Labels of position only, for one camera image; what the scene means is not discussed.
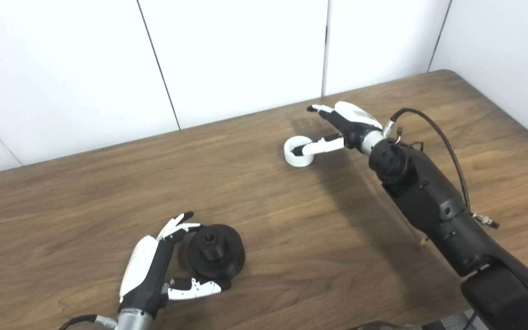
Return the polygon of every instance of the cable connector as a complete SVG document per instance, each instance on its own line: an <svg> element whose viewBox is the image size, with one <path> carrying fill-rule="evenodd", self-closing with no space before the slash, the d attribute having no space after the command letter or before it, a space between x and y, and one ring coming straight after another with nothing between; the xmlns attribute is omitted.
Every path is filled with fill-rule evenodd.
<svg viewBox="0 0 528 330"><path fill-rule="evenodd" d="M390 134L390 131L392 131L393 127L394 127L394 121L392 121L392 120L388 121L388 123L386 123L386 126L382 130L382 136L387 138L388 134Z"/></svg>
<svg viewBox="0 0 528 330"><path fill-rule="evenodd" d="M94 323L101 324L105 328L110 328L110 329L115 329L117 326L117 321L115 319L108 318L108 317L102 317L101 315L97 315Z"/></svg>
<svg viewBox="0 0 528 330"><path fill-rule="evenodd" d="M482 226L488 226L488 227L492 227L494 229L498 229L498 228L501 227L501 224L499 224L496 221L490 219L490 217L488 217L486 215L479 215L479 214L474 213L472 215L472 218L474 218Z"/></svg>

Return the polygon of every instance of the black robotic arm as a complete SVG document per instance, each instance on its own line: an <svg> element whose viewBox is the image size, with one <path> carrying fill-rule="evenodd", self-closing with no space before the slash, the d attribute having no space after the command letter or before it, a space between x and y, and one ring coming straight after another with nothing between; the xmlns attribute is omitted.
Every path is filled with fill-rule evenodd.
<svg viewBox="0 0 528 330"><path fill-rule="evenodd" d="M396 140L387 137L400 114L426 115L403 109L383 130L371 115L349 103L338 102L335 109L311 106L308 111L316 111L343 134L331 139L342 138L345 148L369 156L370 169L409 223L433 241L457 275L467 276L461 286L463 296L490 330L528 330L528 267L486 234L467 205L469 199L462 198L425 153L401 142L400 135ZM297 156L309 150L323 152L322 144L315 144L293 152Z"/></svg>

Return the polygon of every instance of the wooden table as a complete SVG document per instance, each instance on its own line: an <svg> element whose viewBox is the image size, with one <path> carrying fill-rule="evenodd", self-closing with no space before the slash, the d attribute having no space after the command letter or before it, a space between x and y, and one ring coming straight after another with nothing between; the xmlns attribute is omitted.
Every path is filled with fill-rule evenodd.
<svg viewBox="0 0 528 330"><path fill-rule="evenodd" d="M285 163L287 138L333 132L306 106L338 100L383 123L405 106L430 115L456 149L473 210L501 223L490 234L528 266L528 132L437 71L0 173L0 329L114 317L136 242L190 209L196 221L236 228L247 263L232 290L170 302L153 329L345 330L467 309L461 279L432 244L419 245L367 157L340 150L306 168ZM457 182L427 123L399 123ZM189 274L184 247L169 276Z"/></svg>

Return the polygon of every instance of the robotic finger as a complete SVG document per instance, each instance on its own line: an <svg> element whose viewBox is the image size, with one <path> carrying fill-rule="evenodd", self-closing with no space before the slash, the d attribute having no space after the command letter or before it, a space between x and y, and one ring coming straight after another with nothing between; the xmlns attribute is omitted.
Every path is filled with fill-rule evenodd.
<svg viewBox="0 0 528 330"><path fill-rule="evenodd" d="M188 300L218 294L229 288L231 282L227 279L172 278L164 284L163 294L167 294L169 300Z"/></svg>
<svg viewBox="0 0 528 330"><path fill-rule="evenodd" d="M307 156L310 154L328 153L344 148L344 138L339 134L325 136L317 142L311 142L292 150L295 156Z"/></svg>

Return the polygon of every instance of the white plastic ring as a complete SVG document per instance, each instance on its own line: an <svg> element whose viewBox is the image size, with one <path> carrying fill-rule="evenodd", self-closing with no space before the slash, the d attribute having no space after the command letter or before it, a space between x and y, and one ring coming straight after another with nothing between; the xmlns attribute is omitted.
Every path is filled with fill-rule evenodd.
<svg viewBox="0 0 528 330"><path fill-rule="evenodd" d="M304 146L305 144L311 143L313 140L306 136L293 136L289 138L285 142L285 159L286 162L294 167L305 167L306 165L309 165L313 162L313 158L315 157L312 154L308 154L306 156L295 156L295 154L292 153L292 150L294 148L297 148L299 146Z"/></svg>

